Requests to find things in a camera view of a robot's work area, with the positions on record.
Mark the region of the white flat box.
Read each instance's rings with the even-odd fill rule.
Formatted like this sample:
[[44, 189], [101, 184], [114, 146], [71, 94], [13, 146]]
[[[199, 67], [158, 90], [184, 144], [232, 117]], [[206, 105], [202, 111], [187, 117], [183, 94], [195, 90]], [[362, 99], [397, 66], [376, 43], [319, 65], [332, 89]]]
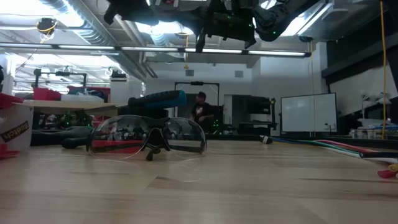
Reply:
[[91, 103], [104, 103], [104, 99], [93, 96], [93, 95], [62, 95], [62, 101], [81, 101], [81, 102], [91, 102]]

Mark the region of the clear safety glasses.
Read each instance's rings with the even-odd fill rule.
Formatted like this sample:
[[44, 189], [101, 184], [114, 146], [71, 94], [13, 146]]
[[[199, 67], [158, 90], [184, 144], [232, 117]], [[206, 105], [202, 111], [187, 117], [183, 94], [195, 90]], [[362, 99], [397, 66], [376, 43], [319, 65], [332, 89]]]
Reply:
[[[90, 151], [93, 140], [143, 140], [144, 145], [135, 154], [94, 153]], [[196, 122], [187, 118], [149, 118], [138, 115], [121, 115], [107, 119], [88, 137], [86, 151], [98, 159], [125, 160], [148, 149], [148, 161], [165, 150], [203, 154], [207, 143], [205, 132]]]

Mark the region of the long fluorescent light fixture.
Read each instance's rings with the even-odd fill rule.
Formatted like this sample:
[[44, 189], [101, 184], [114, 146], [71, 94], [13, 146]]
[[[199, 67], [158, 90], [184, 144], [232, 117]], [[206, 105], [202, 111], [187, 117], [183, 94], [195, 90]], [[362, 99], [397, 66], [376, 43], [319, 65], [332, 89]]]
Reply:
[[118, 51], [118, 52], [163, 52], [163, 53], [198, 53], [198, 54], [231, 54], [231, 55], [258, 55], [271, 57], [299, 57], [311, 56], [310, 52], [289, 52], [278, 50], [236, 50], [236, 49], [203, 49], [197, 51], [194, 48], [186, 47], [121, 47], [105, 45], [60, 45], [60, 44], [24, 44], [0, 42], [2, 48], [21, 49], [51, 49], [51, 50], [97, 50], [97, 51]]

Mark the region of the black shelf cabinet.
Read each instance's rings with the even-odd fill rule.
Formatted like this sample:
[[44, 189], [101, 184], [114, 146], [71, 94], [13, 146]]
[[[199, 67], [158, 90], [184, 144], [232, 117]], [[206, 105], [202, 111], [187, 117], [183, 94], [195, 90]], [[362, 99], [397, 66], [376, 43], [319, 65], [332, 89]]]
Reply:
[[[271, 135], [276, 130], [275, 98], [233, 95], [232, 125], [239, 135]], [[252, 119], [251, 115], [270, 115], [271, 120]]]

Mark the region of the white whiteboard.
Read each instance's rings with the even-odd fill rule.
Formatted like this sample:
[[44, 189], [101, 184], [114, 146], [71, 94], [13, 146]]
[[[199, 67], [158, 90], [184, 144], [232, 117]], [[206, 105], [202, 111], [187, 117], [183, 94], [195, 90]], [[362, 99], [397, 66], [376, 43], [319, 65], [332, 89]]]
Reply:
[[290, 96], [280, 99], [283, 133], [336, 133], [336, 94]]

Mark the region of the blue black handled screwdriver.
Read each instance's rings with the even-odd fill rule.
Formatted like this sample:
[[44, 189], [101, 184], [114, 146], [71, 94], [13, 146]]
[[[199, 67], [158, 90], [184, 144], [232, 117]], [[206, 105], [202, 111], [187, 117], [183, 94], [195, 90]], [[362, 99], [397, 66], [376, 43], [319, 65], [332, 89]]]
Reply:
[[141, 108], [174, 108], [187, 104], [186, 93], [182, 90], [162, 91], [153, 93], [140, 98], [130, 98], [129, 107]]

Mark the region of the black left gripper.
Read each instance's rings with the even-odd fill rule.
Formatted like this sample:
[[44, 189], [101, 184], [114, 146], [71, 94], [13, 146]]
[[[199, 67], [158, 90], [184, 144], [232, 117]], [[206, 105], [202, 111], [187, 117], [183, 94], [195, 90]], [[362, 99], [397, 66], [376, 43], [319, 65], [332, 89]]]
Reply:
[[109, 6], [104, 14], [104, 21], [107, 24], [112, 24], [116, 15], [124, 21], [139, 22], [149, 26], [159, 23], [159, 19], [146, 0], [107, 0], [107, 2]]

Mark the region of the clear plastic storage container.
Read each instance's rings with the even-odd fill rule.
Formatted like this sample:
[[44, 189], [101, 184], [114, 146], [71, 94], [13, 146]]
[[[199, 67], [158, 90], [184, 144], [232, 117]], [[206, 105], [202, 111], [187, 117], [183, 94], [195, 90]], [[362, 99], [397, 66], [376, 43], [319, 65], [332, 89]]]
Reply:
[[129, 99], [127, 78], [110, 78], [110, 96], [112, 103], [126, 104]]

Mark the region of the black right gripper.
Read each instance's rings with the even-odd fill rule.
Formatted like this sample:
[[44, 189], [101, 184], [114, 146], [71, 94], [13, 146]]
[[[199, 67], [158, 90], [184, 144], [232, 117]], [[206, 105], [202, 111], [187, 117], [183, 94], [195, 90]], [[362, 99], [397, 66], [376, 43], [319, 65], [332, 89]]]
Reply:
[[[198, 16], [187, 16], [198, 8]], [[228, 10], [223, 0], [210, 0], [208, 6], [199, 4], [180, 4], [177, 7], [161, 7], [161, 17], [175, 17], [175, 20], [196, 34], [195, 52], [203, 52], [206, 37], [213, 35], [223, 40], [236, 39], [244, 42], [244, 49], [256, 43], [255, 27], [248, 10]]]

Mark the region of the small red bin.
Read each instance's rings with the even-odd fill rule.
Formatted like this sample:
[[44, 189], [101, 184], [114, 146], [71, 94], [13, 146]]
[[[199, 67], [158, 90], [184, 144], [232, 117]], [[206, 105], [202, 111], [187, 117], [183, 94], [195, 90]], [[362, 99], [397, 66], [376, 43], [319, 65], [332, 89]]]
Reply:
[[34, 88], [34, 100], [60, 101], [62, 94], [47, 88]]

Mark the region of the grey black work glove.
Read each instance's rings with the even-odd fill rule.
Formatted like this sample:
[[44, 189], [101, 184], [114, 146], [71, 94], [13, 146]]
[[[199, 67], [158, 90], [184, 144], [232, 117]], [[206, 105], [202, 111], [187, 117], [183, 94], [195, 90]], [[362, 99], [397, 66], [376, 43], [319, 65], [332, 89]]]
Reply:
[[89, 126], [72, 126], [58, 131], [33, 130], [30, 145], [61, 145], [65, 149], [75, 149], [87, 144], [92, 130], [93, 128]]

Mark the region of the white bucket with label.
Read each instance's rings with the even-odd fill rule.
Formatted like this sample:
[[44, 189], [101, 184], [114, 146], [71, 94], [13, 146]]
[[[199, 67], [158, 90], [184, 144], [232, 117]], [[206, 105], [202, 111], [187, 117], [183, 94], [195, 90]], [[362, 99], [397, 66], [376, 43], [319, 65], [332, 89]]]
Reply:
[[22, 98], [0, 93], [0, 160], [30, 148], [34, 108], [23, 102]]

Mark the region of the small red black tool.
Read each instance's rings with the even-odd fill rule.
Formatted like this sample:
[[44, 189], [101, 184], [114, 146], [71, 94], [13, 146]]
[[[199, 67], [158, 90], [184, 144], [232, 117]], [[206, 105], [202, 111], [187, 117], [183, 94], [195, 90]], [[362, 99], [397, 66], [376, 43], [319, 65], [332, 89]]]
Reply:
[[90, 151], [94, 153], [135, 154], [144, 145], [143, 140], [93, 140]]

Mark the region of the person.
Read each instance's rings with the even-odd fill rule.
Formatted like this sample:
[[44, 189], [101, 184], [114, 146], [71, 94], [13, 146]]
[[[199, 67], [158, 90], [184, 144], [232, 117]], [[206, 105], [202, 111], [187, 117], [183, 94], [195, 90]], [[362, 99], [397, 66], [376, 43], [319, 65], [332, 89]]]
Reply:
[[206, 94], [200, 91], [196, 96], [196, 102], [191, 110], [190, 117], [194, 122], [202, 124], [214, 118], [213, 108], [206, 102]]

